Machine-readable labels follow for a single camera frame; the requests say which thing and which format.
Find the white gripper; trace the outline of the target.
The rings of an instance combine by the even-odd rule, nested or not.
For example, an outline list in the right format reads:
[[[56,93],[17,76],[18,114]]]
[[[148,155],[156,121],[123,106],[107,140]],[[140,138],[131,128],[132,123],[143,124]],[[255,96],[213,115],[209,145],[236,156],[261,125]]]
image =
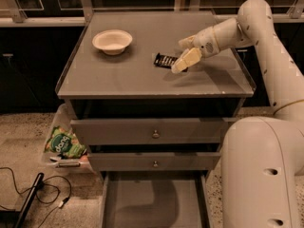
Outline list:
[[[179,40],[179,46],[185,51],[171,66],[171,71],[175,74],[193,66],[203,58],[209,58],[219,54],[219,44],[216,39],[214,28],[206,28],[196,35]]]

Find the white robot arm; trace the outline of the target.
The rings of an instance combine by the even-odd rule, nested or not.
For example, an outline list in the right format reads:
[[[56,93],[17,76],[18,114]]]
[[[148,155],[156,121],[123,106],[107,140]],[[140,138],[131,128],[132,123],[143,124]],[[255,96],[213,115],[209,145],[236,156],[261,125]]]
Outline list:
[[[301,228],[295,176],[304,169],[304,76],[283,46],[265,0],[180,41],[175,73],[227,48],[252,46],[273,114],[230,126],[221,152],[223,228]]]

